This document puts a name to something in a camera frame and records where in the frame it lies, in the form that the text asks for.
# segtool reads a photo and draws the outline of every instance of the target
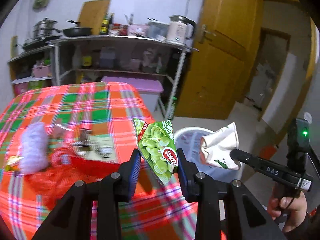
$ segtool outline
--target gray bin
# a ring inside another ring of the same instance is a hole
[[[180,129],[174,134],[176,148],[181,148],[187,161],[195,163],[199,171],[204,172],[215,180],[229,183],[234,179],[239,179],[241,177],[240,171],[227,170],[201,163],[199,155],[200,140],[202,136],[211,133],[214,132],[200,127]]]

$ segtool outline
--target plaid tablecloth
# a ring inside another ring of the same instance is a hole
[[[138,92],[126,83],[88,83],[28,91],[16,97],[0,116],[0,160],[17,155],[20,137],[31,122],[45,123],[48,134],[62,119],[68,127],[91,129],[95,135],[113,138],[121,161],[136,147],[132,118],[153,122]],[[142,163],[135,198],[120,203],[124,239],[194,238],[197,204],[185,202],[177,177],[165,186],[153,179]],[[0,215],[16,239],[31,239],[49,211],[24,181],[23,176],[1,172]],[[96,239],[97,204],[92,213],[92,236]]]

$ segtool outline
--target snack bag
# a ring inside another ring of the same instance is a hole
[[[23,157],[20,155],[10,156],[7,160],[6,166],[4,167],[4,171],[20,171],[19,162]]]
[[[146,123],[133,119],[138,149],[151,170],[163,184],[169,182],[178,156],[171,121]]]

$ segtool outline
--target red logo on bag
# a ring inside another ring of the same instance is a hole
[[[147,127],[148,127],[148,124],[145,122],[142,129],[141,129],[141,132],[138,135],[138,142],[142,139],[142,136],[143,136],[144,132],[146,131]]]
[[[165,147],[163,149],[163,158],[171,162],[173,165],[178,166],[178,157],[176,152],[172,148]]]

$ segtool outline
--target silver screw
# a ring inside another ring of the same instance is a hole
[[[119,177],[120,177],[120,173],[119,172],[114,172],[114,173],[111,174],[111,178],[113,178],[113,179],[117,179]]]
[[[238,179],[234,179],[232,181],[232,185],[235,186],[235,187],[240,187],[242,185],[242,183]]]
[[[76,187],[81,187],[82,185],[83,185],[83,180],[77,180],[76,182],[75,182],[75,185],[76,185]]]
[[[198,179],[203,179],[203,178],[205,177],[205,174],[204,174],[203,172],[198,172],[198,173],[196,174],[196,177],[197,177]]]

